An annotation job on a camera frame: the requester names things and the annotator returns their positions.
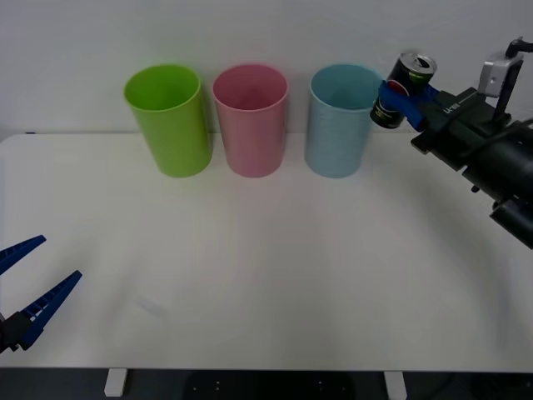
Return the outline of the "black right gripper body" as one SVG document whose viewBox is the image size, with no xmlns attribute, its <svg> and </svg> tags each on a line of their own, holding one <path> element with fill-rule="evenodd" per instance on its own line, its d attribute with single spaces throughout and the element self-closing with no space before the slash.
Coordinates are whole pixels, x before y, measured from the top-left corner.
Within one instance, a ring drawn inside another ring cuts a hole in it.
<svg viewBox="0 0 533 400">
<path fill-rule="evenodd" d="M 472 154 L 499 135 L 511 122 L 508 112 L 497 112 L 486 96 L 470 87 L 453 95 L 439 92 L 423 103 L 424 130 L 411 140 L 420 153 L 430 153 L 454 170 L 469 163 Z"/>
</svg>

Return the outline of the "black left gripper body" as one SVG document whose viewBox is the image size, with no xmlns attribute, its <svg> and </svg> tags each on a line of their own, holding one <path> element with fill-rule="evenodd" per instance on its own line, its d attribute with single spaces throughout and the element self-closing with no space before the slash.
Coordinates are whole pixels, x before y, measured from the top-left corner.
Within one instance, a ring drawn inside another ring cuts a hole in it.
<svg viewBox="0 0 533 400">
<path fill-rule="evenodd" d="M 11 349 L 13 352 L 18 349 L 18 326 L 12 318 L 1 321 L 0 353 Z"/>
</svg>

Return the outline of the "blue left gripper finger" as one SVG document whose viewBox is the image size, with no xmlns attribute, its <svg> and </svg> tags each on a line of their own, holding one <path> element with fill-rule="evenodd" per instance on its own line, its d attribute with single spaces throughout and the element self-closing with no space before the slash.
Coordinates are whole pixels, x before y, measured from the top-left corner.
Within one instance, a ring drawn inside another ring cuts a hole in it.
<svg viewBox="0 0 533 400">
<path fill-rule="evenodd" d="M 21 311 L 4 320 L 4 349 L 28 350 L 82 277 L 75 271 Z"/>
<path fill-rule="evenodd" d="M 0 253 L 0 274 L 3 275 L 9 268 L 44 242 L 46 242 L 46 238 L 43 235 L 39 235 L 3 249 Z"/>
</svg>

